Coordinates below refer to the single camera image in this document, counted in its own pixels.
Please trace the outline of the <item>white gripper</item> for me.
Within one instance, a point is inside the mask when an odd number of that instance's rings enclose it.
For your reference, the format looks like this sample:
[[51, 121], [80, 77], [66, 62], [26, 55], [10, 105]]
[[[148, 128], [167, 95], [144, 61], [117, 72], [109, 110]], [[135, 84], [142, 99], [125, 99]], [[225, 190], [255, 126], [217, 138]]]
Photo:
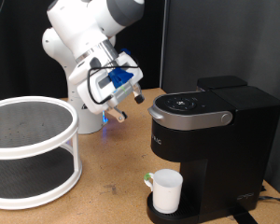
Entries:
[[[115, 97], [100, 105], [100, 102], [112, 95], [115, 90], [111, 79], [106, 74], [93, 75], [89, 81], [84, 80], [77, 86], [77, 92], [90, 112], [100, 114], [109, 107], [113, 107], [109, 109], [109, 114], [116, 118], [118, 122], [123, 122], [126, 120], [127, 115], [115, 107], [117, 105]], [[145, 96], [138, 83], [133, 85], [133, 95], [138, 104], [142, 104], [145, 101]]]

